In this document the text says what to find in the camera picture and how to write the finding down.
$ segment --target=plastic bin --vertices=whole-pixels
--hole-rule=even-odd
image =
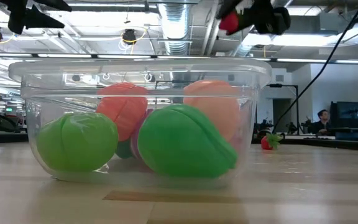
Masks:
[[[220,187],[244,168],[271,67],[246,58],[20,62],[32,152],[60,180]]]

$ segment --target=doorway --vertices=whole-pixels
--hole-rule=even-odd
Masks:
[[[290,107],[291,99],[273,99],[273,121],[276,123],[279,117]],[[291,111],[289,111],[277,124],[276,132],[288,132],[287,124],[291,122]]]

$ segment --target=man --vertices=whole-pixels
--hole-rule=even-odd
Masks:
[[[328,135],[327,129],[331,128],[331,125],[328,123],[329,121],[329,113],[327,110],[321,110],[317,113],[320,121],[312,124],[311,132],[317,135]]]

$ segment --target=green plastic fruit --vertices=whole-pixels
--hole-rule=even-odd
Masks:
[[[132,157],[131,140],[128,139],[128,140],[125,140],[125,141],[118,142],[116,154],[121,159],[131,158]]]
[[[219,177],[237,161],[237,152],[212,122],[188,105],[151,113],[140,129],[138,147],[153,171],[176,177]]]
[[[41,127],[37,149],[53,170],[89,172],[114,155],[118,143],[116,125],[97,113],[65,114]]]

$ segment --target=wooden table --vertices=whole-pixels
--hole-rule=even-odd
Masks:
[[[28,143],[0,144],[0,223],[358,224],[358,151],[253,147],[230,187],[189,191],[58,181]]]

